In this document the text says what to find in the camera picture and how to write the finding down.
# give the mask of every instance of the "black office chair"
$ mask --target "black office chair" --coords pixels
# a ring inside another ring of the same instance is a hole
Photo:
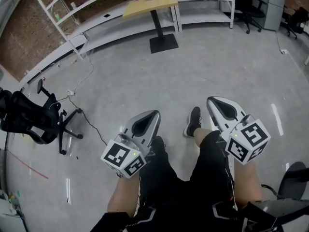
[[[76,109],[65,121],[66,111],[59,115],[61,104],[57,102],[54,94],[48,93],[43,87],[43,80],[38,82],[38,94],[43,92],[48,99],[43,107],[31,102],[22,92],[16,91],[13,94],[7,90],[0,90],[0,129],[7,132],[23,133],[29,135],[37,144],[49,144],[59,135],[59,153],[66,155],[62,149],[63,133],[82,139],[81,134],[75,135],[66,129],[76,113],[81,113],[81,109]],[[32,127],[37,127],[44,131],[40,137],[32,131]]]
[[[247,34],[250,33],[249,23],[257,27],[259,32],[262,31],[262,27],[252,18],[252,17],[255,18],[265,17],[265,14],[261,11],[261,6],[262,3],[264,4],[266,3],[262,0],[258,1],[259,6],[256,8],[252,5],[252,0],[235,0],[235,9],[240,10],[242,12],[242,14],[236,13],[235,16],[240,18],[241,20],[244,20],[248,28],[248,30],[246,31]]]
[[[297,40],[296,33],[301,34],[304,32],[304,26],[302,27],[301,24],[306,24],[309,20],[309,12],[303,7],[299,7],[298,10],[295,10],[293,15],[283,12],[282,17],[286,23],[282,23],[281,25],[288,30],[288,37],[290,37],[290,33],[292,32]]]

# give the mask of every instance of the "black sneaker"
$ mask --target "black sneaker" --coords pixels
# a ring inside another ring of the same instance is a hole
[[[151,143],[152,151],[155,154],[165,152],[165,146],[166,145],[164,144],[164,141],[163,141],[162,137],[160,137],[160,136],[156,136]]]
[[[201,109],[199,107],[193,108],[191,114],[189,115],[189,123],[184,128],[184,135],[186,137],[193,137],[193,134],[191,133],[190,129],[192,126],[196,126],[197,128],[201,127]]]

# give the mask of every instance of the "power strip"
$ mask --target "power strip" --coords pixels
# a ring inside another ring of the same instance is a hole
[[[70,90],[69,90],[69,91],[67,92],[67,95],[68,95],[68,96],[74,96],[75,93],[74,93],[73,91],[70,91]]]
[[[288,54],[289,53],[289,51],[286,50],[286,49],[280,49],[280,52],[281,52],[281,54]]]

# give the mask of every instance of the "concrete floor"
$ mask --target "concrete floor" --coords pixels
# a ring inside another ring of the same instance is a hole
[[[303,62],[309,51],[299,46],[300,41],[309,45],[305,37],[295,42],[278,32],[281,48],[297,53],[293,61],[279,52],[274,32],[252,29],[247,35],[243,25],[234,29],[225,24],[186,27],[177,35],[178,49],[150,54],[149,38],[154,35],[129,37],[89,55],[94,72],[78,87],[72,101],[84,110],[104,140],[114,139],[131,117],[157,109],[162,116],[158,135],[167,145],[171,165],[179,178],[188,180],[198,157],[194,142],[183,137],[188,113],[200,106],[203,126],[210,128],[206,98],[223,96],[261,119],[272,136],[267,150],[256,160],[261,183],[278,190],[286,163],[301,160],[309,166],[309,83],[294,63],[306,71]],[[45,87],[59,99],[91,71],[82,60],[71,64],[74,58],[70,56],[59,68],[43,75]],[[36,82],[25,94],[30,92],[30,99],[43,105],[46,97],[35,89]],[[276,105],[281,118],[282,136],[271,104]],[[62,108],[68,114],[75,109],[68,100]],[[37,145],[20,134],[10,139],[9,149],[48,177],[8,155],[8,188],[20,192],[30,232],[90,231],[105,213],[115,188],[118,177],[100,160],[105,145],[97,132],[82,115],[70,126],[84,139],[72,139],[67,156],[58,153],[58,140]],[[66,200],[67,178],[70,204]],[[274,199],[267,190],[265,195]],[[309,199],[309,188],[304,198]],[[301,232],[307,225],[308,218],[302,217],[286,231]]]

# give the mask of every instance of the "person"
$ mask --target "person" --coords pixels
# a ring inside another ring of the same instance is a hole
[[[91,232],[242,231],[243,220],[226,218],[237,218],[248,202],[263,200],[255,163],[235,161],[233,182],[228,158],[216,144],[220,132],[202,129],[200,119],[200,108],[195,107],[184,130],[200,148],[190,180],[177,177],[157,136],[152,142],[155,155],[146,157],[148,163],[130,179],[119,178],[107,213]]]

